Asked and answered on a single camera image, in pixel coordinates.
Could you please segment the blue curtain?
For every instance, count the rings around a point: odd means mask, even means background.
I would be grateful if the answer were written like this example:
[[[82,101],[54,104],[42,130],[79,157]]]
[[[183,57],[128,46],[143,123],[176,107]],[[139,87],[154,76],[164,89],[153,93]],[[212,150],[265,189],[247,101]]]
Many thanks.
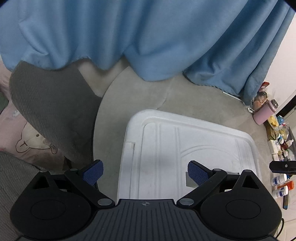
[[[1,1],[1,57],[9,70],[125,57],[146,81],[182,72],[249,104],[294,15],[285,1]]]

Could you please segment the white bin lid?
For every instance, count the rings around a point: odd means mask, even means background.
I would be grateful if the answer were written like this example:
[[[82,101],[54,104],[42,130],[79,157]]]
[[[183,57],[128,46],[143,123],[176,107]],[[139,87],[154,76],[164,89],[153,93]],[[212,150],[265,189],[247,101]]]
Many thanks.
[[[127,124],[117,198],[178,200],[195,188],[187,170],[193,160],[209,169],[250,169],[261,176],[258,150],[247,133],[147,109]]]

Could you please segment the white pill bottle right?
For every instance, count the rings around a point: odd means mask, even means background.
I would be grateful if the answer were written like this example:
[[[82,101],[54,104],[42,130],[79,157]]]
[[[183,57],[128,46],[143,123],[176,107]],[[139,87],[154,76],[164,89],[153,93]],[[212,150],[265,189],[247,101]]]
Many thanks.
[[[289,192],[288,187],[283,186],[283,187],[281,187],[279,189],[273,190],[272,196],[273,196],[273,198],[278,199],[278,198],[281,198],[281,197],[284,197],[284,196],[288,195],[288,192]]]

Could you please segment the orange bottle at edge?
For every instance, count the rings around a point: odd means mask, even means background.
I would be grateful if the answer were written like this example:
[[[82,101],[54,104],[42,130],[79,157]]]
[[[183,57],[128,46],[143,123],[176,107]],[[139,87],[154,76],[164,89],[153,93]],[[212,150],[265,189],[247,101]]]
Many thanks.
[[[280,185],[280,186],[278,186],[277,188],[278,188],[278,189],[281,189],[281,188],[283,188],[283,187],[287,187],[288,190],[290,191],[290,190],[293,190],[293,189],[295,188],[295,184],[294,184],[293,181],[288,181],[287,183],[285,183],[285,184],[283,184],[283,185]]]

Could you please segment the pink thermos bottle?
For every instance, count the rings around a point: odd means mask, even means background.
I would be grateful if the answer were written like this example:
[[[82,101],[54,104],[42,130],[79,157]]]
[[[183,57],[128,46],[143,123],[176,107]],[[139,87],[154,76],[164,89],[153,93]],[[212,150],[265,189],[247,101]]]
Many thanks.
[[[263,106],[253,114],[253,119],[258,125],[262,125],[278,109],[278,102],[275,99],[267,100]]]

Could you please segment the white medicine box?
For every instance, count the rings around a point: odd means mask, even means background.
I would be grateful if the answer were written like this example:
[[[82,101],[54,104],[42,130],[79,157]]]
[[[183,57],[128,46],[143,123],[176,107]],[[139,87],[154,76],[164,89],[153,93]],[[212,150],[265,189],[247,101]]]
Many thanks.
[[[268,146],[272,155],[278,154],[281,151],[280,144],[276,140],[269,140]]]

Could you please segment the white pill bottle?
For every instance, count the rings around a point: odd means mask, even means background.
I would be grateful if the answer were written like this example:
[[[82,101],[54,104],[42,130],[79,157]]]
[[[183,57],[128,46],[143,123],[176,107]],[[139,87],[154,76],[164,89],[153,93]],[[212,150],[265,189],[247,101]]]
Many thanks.
[[[289,192],[288,187],[283,186],[283,187],[281,187],[279,189],[273,190],[272,196],[273,196],[273,198],[278,199],[278,198],[281,198],[281,197],[284,197],[284,196],[288,195],[288,192]]]
[[[273,177],[271,179],[271,185],[272,186],[277,186],[277,185],[280,185],[280,184],[283,184],[287,181],[287,175],[286,174],[280,174],[276,177]]]

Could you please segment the plate of yellow food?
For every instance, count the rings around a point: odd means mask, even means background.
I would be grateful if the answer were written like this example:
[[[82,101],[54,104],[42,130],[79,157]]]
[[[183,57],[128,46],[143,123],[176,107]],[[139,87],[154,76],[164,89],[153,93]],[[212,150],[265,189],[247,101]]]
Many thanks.
[[[268,123],[273,127],[273,128],[277,128],[279,126],[279,123],[278,123],[278,118],[276,117],[275,114],[273,114],[272,116],[270,116],[268,119],[267,119]]]

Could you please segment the white pill bottle left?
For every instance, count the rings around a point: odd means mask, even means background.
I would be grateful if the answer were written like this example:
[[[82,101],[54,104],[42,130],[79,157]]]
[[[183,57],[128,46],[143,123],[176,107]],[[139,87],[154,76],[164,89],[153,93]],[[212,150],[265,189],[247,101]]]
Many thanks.
[[[280,185],[280,184],[283,184],[287,181],[287,175],[286,174],[280,174],[276,177],[273,177],[271,179],[271,185],[272,186],[277,186],[277,185]]]

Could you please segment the pink bear blanket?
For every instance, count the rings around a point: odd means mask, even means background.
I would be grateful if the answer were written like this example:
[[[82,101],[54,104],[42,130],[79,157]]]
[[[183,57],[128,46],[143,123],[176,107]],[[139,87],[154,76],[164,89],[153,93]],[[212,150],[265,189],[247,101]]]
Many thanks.
[[[40,168],[61,171],[64,155],[20,114],[9,91],[11,72],[1,62],[1,151]]]

